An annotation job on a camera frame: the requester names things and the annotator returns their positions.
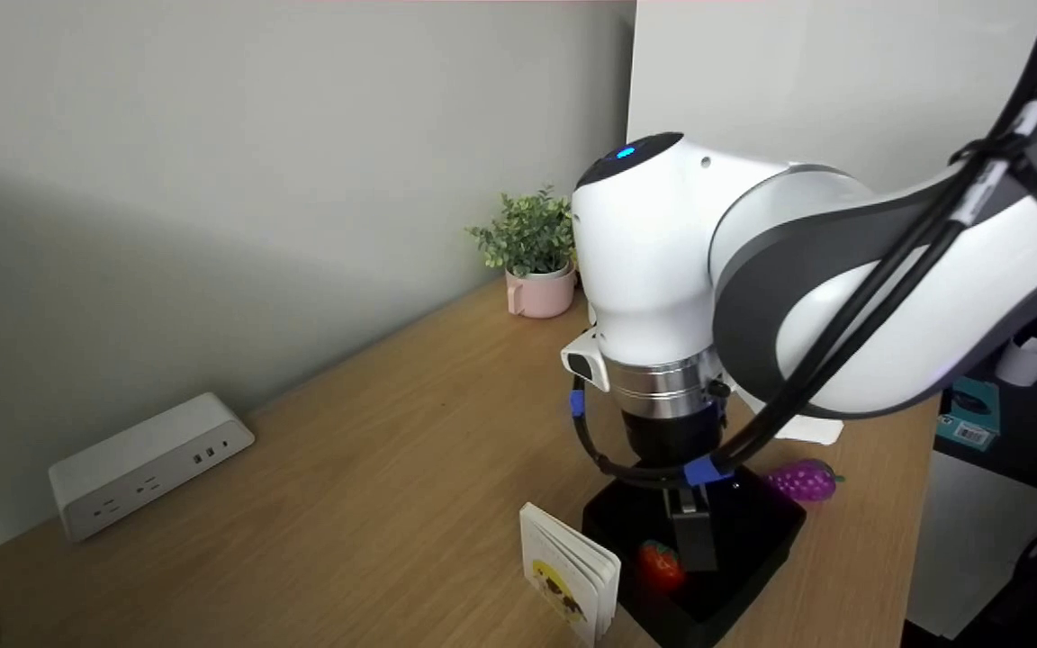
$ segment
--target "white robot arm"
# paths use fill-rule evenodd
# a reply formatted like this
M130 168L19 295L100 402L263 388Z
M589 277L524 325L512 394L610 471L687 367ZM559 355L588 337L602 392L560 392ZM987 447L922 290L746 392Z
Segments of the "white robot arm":
M1037 318L1034 175L1037 79L975 154L888 196L681 132L624 144L572 195L589 331L560 364L615 394L645 464L708 442L716 381L778 402L778 427L908 406Z

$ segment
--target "white wall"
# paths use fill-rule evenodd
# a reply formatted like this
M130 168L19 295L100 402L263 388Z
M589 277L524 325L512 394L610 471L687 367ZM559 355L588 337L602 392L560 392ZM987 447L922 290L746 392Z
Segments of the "white wall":
M41 466L482 279L624 138L628 0L0 0L0 540Z
M642 0L625 128L897 190L990 128L1034 32L1037 0Z

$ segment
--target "wooden table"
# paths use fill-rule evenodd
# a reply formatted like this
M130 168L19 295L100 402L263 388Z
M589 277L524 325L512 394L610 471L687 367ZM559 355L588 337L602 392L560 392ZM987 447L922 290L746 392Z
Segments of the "wooden table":
M0 546L0 645L572 645L518 573L518 505L580 525L603 477L564 417L559 350L584 307L514 320L486 284L256 410L257 442L115 529ZM628 456L610 402L595 432ZM897 648L933 402L856 422L846 483L723 645ZM652 645L618 613L609 645Z

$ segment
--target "red object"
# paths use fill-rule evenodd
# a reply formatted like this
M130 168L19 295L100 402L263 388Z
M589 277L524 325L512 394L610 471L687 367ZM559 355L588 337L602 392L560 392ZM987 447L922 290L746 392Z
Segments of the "red object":
M669 597L687 582L675 554L667 542L638 542L638 590L652 597Z

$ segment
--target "white power strip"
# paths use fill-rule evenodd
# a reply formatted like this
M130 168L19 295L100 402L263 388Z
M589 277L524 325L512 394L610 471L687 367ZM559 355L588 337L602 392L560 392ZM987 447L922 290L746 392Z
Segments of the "white power strip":
M170 406L50 464L59 529L69 540L87 540L253 442L256 434L211 392Z

